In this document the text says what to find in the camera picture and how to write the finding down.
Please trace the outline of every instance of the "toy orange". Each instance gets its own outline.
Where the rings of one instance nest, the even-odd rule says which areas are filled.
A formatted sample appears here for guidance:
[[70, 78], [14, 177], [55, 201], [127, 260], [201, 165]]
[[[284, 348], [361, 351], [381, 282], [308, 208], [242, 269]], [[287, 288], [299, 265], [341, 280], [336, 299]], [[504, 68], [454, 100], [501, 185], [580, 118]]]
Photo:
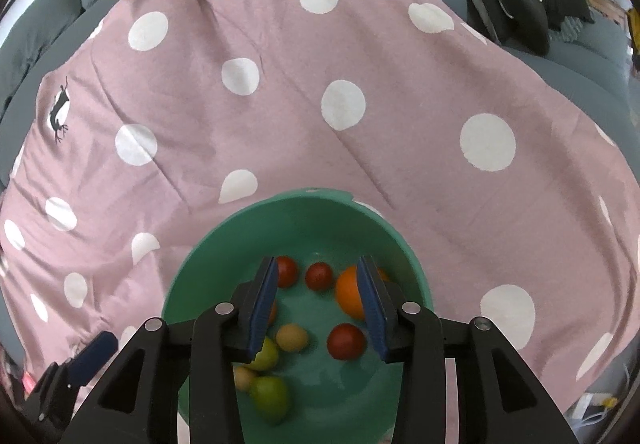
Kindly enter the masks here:
[[[389, 280], [382, 269], [379, 269], [378, 272], [383, 280]], [[355, 265], [347, 267], [335, 281], [335, 300], [345, 314], [364, 321], [364, 308], [358, 292]]]

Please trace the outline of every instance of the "polka dot blanket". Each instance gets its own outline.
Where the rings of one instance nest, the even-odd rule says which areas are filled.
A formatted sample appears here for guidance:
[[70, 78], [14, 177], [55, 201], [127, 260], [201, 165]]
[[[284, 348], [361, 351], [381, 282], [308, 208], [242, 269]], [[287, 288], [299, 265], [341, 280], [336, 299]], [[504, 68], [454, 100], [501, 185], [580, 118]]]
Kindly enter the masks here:
[[622, 154], [440, 0], [122, 0], [44, 77], [4, 193], [27, 371], [124, 344], [211, 228], [308, 186], [391, 222], [437, 314], [493, 319], [563, 411], [640, 329]]

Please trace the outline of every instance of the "red ball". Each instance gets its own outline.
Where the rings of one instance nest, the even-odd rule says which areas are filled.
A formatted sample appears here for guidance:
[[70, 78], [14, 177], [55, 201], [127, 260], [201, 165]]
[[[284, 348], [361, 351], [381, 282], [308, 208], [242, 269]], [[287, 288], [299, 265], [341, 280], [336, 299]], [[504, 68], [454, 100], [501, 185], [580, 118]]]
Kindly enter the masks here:
[[277, 257], [278, 262], [278, 287], [286, 289], [298, 281], [298, 266], [290, 257]]
[[340, 361], [358, 359], [367, 348], [367, 339], [362, 331], [351, 323], [340, 323], [326, 339], [326, 348], [331, 357]]
[[330, 289], [334, 284], [334, 272], [329, 264], [317, 262], [309, 265], [305, 274], [306, 286], [312, 291], [319, 293]]

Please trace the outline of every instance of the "green lime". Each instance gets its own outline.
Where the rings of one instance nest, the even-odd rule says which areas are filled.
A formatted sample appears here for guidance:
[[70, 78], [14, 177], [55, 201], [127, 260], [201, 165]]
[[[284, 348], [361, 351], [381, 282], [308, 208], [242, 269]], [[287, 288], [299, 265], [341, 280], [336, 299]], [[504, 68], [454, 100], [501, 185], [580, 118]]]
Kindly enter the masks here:
[[278, 347], [269, 338], [262, 342], [262, 350], [255, 355], [255, 359], [245, 366], [250, 370], [265, 372], [271, 370], [278, 363]]
[[256, 377], [249, 395], [258, 413], [272, 424], [283, 420], [289, 411], [289, 389], [281, 377]]

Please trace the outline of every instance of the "toy fruit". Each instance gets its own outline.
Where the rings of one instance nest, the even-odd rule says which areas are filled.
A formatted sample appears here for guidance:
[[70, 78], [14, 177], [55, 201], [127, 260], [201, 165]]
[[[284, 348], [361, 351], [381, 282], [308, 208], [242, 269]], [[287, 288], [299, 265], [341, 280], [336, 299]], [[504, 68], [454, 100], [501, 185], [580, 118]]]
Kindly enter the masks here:
[[276, 343], [285, 352], [300, 352], [309, 344], [309, 334], [300, 325], [283, 325], [276, 333]]
[[[378, 272], [383, 280], [389, 280], [384, 271], [379, 269]], [[364, 321], [364, 309], [358, 292], [355, 265], [345, 269], [335, 281], [335, 300], [345, 314]]]
[[271, 312], [269, 313], [269, 322], [268, 325], [273, 325], [273, 322], [276, 319], [276, 314], [278, 313], [278, 307], [276, 306], [276, 302], [273, 302], [273, 307], [271, 307]]
[[265, 338], [262, 343], [262, 350], [255, 355], [255, 359], [246, 364], [245, 367], [256, 372], [266, 372], [271, 370], [277, 363], [280, 357], [278, 353], [278, 347], [269, 338]]
[[298, 281], [298, 265], [290, 257], [277, 257], [278, 287], [286, 289]]
[[358, 359], [367, 348], [367, 340], [362, 331], [351, 323], [340, 323], [334, 327], [326, 339], [326, 348], [331, 357], [340, 361]]
[[248, 392], [255, 378], [258, 377], [254, 371], [244, 366], [234, 366], [234, 383], [240, 392]]
[[289, 389], [281, 377], [256, 377], [249, 395], [258, 413], [272, 424], [283, 420], [291, 405]]
[[319, 293], [330, 289], [334, 284], [334, 272], [329, 264], [324, 262], [316, 262], [309, 265], [305, 273], [306, 286], [312, 291]]

